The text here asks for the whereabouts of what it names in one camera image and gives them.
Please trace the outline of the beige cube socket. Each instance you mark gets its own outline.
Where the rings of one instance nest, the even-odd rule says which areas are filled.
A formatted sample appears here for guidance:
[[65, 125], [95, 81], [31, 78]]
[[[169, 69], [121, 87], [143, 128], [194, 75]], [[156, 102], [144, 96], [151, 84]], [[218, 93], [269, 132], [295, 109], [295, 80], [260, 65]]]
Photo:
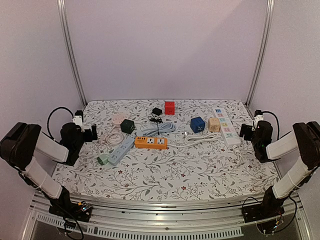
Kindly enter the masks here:
[[207, 126], [211, 133], [218, 133], [220, 131], [220, 121], [216, 117], [210, 117]]

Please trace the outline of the white multicolour power strip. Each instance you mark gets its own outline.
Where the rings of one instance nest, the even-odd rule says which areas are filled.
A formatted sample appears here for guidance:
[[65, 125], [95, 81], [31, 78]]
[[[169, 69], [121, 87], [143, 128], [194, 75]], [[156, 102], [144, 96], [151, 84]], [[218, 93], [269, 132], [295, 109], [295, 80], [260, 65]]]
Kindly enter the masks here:
[[214, 108], [213, 113], [214, 116], [218, 118], [220, 133], [224, 139], [225, 145], [235, 153], [238, 163], [241, 163], [243, 161], [243, 157], [239, 150], [241, 139], [237, 134], [226, 110], [223, 107], [218, 107]]

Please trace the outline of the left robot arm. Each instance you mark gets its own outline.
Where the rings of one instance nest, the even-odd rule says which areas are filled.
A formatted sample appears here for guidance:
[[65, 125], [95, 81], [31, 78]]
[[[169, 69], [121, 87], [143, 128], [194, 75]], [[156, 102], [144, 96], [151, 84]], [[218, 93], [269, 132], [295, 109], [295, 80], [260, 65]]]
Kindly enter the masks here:
[[70, 192], [57, 183], [35, 157], [38, 152], [57, 163], [74, 166], [85, 142], [84, 133], [80, 126], [69, 122], [62, 126], [60, 135], [61, 140], [57, 142], [43, 133], [40, 125], [18, 122], [0, 141], [0, 157], [50, 201], [49, 213], [87, 223], [92, 205], [84, 200], [73, 203]]

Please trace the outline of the blue cube socket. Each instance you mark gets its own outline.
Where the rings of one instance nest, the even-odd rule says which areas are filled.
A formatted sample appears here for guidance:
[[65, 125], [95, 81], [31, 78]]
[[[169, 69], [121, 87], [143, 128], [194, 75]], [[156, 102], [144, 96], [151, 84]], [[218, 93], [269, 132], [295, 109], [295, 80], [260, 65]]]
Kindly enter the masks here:
[[205, 126], [206, 123], [200, 116], [192, 118], [190, 120], [190, 128], [195, 134], [203, 132], [205, 130]]

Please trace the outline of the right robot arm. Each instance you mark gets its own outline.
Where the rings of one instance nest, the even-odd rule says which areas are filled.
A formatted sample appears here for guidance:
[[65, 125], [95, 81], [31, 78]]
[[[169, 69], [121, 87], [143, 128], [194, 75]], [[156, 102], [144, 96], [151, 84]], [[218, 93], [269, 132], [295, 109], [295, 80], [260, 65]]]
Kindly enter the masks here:
[[316, 121], [298, 122], [293, 130], [272, 142], [272, 125], [260, 120], [257, 127], [243, 124], [239, 136], [252, 143], [260, 163], [272, 162], [298, 150], [299, 156], [292, 168], [269, 187], [259, 204], [243, 206], [241, 213], [246, 223], [283, 214], [283, 203], [292, 192], [307, 183], [320, 166], [320, 125]]

